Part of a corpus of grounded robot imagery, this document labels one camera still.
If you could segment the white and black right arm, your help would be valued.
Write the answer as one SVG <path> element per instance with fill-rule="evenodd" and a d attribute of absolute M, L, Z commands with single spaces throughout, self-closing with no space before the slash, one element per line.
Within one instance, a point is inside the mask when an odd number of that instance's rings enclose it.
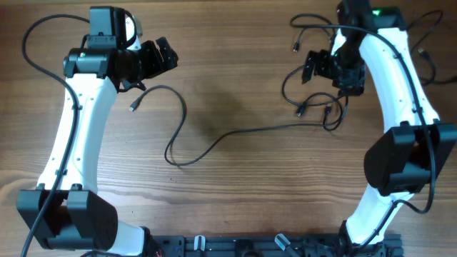
<path fill-rule="evenodd" d="M 436 180 L 456 144 L 456 127 L 441 122 L 428 102 L 411 60 L 407 26 L 396 7 L 373 8 L 368 1 L 342 1 L 328 51 L 312 51 L 302 80 L 330 79 L 344 95 L 363 93 L 371 75 L 383 114 L 383 135 L 366 152 L 366 190 L 355 212 L 343 222 L 348 250 L 377 247 L 393 217 Z"/>

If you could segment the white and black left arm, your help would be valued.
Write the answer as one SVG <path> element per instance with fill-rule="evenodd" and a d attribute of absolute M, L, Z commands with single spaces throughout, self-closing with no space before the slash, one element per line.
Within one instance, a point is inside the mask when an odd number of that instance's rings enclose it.
<path fill-rule="evenodd" d="M 49 250 L 98 256 L 162 256 L 149 229 L 119 220 L 98 195 L 97 163 L 106 121 L 120 84 L 140 86 L 176 67 L 165 38 L 130 49 L 75 48 L 64 62 L 66 99 L 51 158 L 34 190 L 22 190 L 17 210 L 29 240 Z"/>

